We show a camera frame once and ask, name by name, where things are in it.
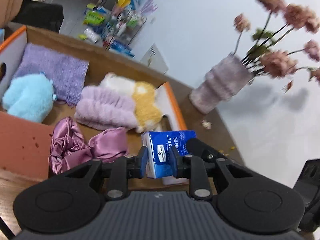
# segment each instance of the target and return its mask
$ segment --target white plush toy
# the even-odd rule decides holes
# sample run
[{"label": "white plush toy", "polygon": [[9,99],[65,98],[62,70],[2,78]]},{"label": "white plush toy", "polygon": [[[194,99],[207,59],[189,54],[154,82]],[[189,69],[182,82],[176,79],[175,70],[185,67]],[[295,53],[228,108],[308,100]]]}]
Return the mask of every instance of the white plush toy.
[{"label": "white plush toy", "polygon": [[132,97],[135,87],[135,81],[129,78],[117,76],[110,72],[101,81],[99,87],[110,88],[119,94]]}]

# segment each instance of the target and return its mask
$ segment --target black chair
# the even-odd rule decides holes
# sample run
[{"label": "black chair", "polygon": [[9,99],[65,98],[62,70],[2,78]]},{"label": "black chair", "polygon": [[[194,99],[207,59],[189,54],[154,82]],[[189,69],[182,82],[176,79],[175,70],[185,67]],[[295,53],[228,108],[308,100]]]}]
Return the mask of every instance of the black chair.
[{"label": "black chair", "polygon": [[62,5],[23,0],[18,15],[12,21],[58,33],[63,18]]}]

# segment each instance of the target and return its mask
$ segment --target flower vase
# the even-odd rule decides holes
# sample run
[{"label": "flower vase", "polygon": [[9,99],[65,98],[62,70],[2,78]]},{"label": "flower vase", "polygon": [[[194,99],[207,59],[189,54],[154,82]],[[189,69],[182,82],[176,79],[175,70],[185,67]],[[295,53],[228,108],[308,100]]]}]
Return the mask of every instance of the flower vase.
[{"label": "flower vase", "polygon": [[220,101],[236,95],[252,78],[240,59],[229,54],[205,74],[205,81],[191,91],[190,101],[202,114],[208,114]]}]

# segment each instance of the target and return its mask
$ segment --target debris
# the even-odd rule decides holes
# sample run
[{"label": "debris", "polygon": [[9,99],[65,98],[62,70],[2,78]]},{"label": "debris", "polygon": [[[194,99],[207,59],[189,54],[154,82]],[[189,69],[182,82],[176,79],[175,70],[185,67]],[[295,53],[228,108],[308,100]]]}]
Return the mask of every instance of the debris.
[{"label": "debris", "polygon": [[203,120],[201,123],[202,123],[202,126],[203,126],[204,128],[206,128],[207,130],[210,130],[210,129],[211,129],[211,123],[208,122],[207,120]]}]

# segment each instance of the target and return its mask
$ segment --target tissue box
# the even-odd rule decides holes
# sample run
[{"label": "tissue box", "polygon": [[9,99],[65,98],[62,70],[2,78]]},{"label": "tissue box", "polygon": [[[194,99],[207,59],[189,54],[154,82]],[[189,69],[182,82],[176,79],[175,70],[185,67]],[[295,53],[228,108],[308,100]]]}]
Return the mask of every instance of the tissue box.
[{"label": "tissue box", "polygon": [[145,132],[141,135],[142,144],[148,148],[147,177],[163,178],[172,176],[169,148],[175,146],[179,153],[188,154],[186,142],[196,137],[192,130]]}]

